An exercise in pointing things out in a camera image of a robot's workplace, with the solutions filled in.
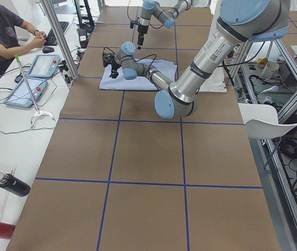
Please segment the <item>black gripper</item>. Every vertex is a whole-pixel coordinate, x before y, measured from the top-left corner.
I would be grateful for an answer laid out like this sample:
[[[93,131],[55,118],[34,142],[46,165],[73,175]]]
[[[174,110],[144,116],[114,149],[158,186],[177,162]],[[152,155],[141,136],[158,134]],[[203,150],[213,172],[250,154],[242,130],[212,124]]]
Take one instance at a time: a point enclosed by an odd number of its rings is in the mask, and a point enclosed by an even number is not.
[[[144,35],[147,34],[149,27],[144,25],[138,25],[138,49],[142,48],[144,42]]]
[[[109,77],[111,77],[111,78],[117,78],[118,75],[119,75],[118,69],[121,67],[121,65],[118,64],[118,63],[116,63],[115,61],[112,61],[110,63],[110,65],[111,65],[111,74],[110,74]]]

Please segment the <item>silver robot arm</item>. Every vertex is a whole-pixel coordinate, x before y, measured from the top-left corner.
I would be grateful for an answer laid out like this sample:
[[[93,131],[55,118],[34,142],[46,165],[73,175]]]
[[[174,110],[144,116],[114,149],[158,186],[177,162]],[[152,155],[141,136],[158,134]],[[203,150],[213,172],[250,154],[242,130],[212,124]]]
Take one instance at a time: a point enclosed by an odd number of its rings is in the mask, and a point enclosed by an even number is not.
[[[171,9],[165,11],[161,8],[160,4],[156,1],[143,1],[140,16],[132,21],[131,27],[137,25],[138,29],[138,49],[140,50],[143,42],[144,35],[147,34],[151,24],[151,17],[154,16],[164,27],[170,28],[174,25],[177,17],[184,11],[189,10],[194,1],[183,0]]]
[[[144,1],[140,17],[131,21],[131,25],[138,26],[137,45],[127,41],[118,52],[102,54],[103,65],[111,65],[111,78],[117,78],[117,70],[122,69],[126,80],[143,76],[158,88],[154,106],[165,119],[187,117],[197,110],[196,92],[238,43],[276,40],[288,31],[290,1],[222,1],[215,31],[178,81],[173,82],[154,66],[137,62],[134,55],[143,44],[152,17],[170,28],[192,5],[192,1],[179,1],[165,11],[156,1]]]

